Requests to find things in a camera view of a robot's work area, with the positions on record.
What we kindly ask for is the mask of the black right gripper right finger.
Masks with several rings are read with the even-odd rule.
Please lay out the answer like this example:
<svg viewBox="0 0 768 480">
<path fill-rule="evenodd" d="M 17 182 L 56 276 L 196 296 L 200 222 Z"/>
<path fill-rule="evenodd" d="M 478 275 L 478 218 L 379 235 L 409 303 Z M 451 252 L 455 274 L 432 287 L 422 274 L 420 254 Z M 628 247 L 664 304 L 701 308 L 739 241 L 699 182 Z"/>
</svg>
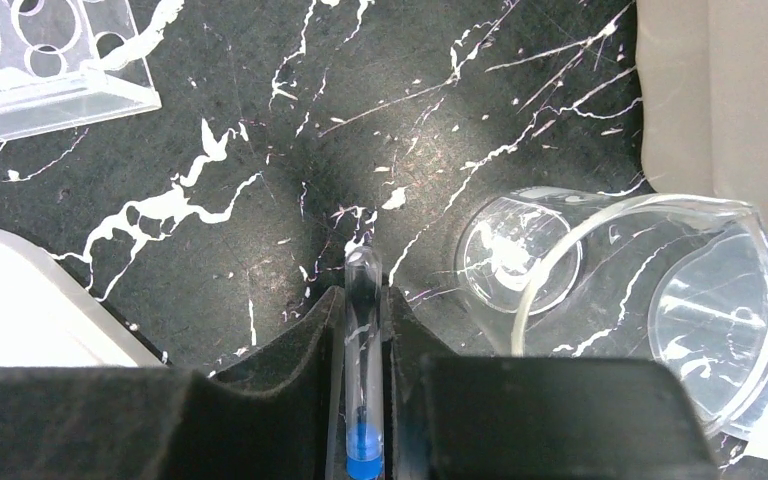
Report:
<svg viewBox="0 0 768 480">
<path fill-rule="evenodd" d="M 651 360 L 456 354 L 387 292 L 391 479 L 715 479 L 690 399 Z"/>
</svg>

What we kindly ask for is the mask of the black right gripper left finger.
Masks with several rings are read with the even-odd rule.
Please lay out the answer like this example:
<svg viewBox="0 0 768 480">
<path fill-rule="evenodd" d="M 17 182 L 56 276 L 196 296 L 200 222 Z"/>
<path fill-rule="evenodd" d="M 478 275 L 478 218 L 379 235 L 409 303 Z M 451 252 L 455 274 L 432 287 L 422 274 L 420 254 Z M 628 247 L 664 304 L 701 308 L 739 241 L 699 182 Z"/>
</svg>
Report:
<svg viewBox="0 0 768 480">
<path fill-rule="evenodd" d="M 340 288 L 241 362 L 0 367 L 0 479 L 330 479 Z"/>
</svg>

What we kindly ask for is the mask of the blue capped tube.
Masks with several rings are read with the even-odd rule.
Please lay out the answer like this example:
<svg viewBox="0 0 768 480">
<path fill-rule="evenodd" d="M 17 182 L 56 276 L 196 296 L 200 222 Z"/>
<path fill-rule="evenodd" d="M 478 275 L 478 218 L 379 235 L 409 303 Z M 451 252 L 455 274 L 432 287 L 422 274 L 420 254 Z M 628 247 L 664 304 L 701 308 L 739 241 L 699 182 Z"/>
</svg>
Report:
<svg viewBox="0 0 768 480">
<path fill-rule="evenodd" d="M 352 479 L 376 479 L 384 459 L 383 267 L 374 250 L 358 247 L 346 256 L 344 272 L 346 470 Z"/>
</svg>

